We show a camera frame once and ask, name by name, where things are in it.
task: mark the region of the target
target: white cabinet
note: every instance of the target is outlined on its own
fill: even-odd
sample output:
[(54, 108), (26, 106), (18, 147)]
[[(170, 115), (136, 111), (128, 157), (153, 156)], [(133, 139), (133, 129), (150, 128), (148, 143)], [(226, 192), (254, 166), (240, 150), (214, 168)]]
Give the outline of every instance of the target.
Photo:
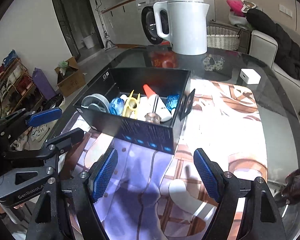
[(131, 1), (102, 14), (107, 32), (114, 44), (142, 44), (141, 14)]
[(124, 31), (124, 44), (140, 44), (143, 34), (141, 14), (138, 13), (136, 1), (123, 5), (124, 17), (122, 30)]
[(111, 11), (103, 13), (102, 17), (103, 17), (103, 22), (106, 26), (107, 33), (110, 36), (111, 41), (115, 44), (116, 43), (116, 35), (114, 32), (113, 16), (111, 14)]

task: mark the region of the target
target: purple bag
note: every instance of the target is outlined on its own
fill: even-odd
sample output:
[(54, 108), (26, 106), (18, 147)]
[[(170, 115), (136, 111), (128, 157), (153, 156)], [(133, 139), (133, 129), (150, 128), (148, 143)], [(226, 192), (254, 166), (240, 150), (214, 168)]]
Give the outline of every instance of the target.
[(34, 81), (34, 84), (45, 97), (45, 99), (49, 100), (50, 98), (53, 98), (56, 95), (56, 92), (50, 85), (42, 69), (34, 68), (34, 71), (32, 73), (32, 79)]

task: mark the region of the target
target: anime print mat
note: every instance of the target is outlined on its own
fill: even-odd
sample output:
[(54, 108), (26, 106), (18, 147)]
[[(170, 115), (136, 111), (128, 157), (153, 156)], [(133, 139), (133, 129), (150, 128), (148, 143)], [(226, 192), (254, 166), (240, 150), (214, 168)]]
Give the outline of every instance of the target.
[[(100, 134), (74, 115), (63, 132), (80, 127), (83, 142), (67, 157), (61, 174), (88, 170), (111, 146), (118, 164), (95, 208), (110, 240), (201, 240), (217, 207), (193, 163), (203, 148), (238, 178), (267, 179), (266, 143), (252, 92), (242, 86), (191, 80), (193, 109), (175, 155)], [(244, 199), (239, 199), (228, 239), (235, 240)]]

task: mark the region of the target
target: white charger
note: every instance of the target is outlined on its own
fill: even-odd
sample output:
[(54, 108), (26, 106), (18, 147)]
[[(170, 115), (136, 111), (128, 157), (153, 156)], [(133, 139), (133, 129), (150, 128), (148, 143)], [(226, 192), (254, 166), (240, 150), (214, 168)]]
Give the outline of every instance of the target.
[(251, 68), (242, 68), (240, 71), (240, 77), (248, 85), (259, 84), (261, 76)]

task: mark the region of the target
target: wicker basket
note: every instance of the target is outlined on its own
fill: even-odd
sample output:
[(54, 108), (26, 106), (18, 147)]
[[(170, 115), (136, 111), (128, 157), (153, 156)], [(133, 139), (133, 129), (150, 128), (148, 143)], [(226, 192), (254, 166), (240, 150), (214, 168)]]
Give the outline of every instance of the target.
[(207, 27), (207, 46), (218, 49), (237, 50), (239, 48), (239, 34), (235, 31), (220, 27)]

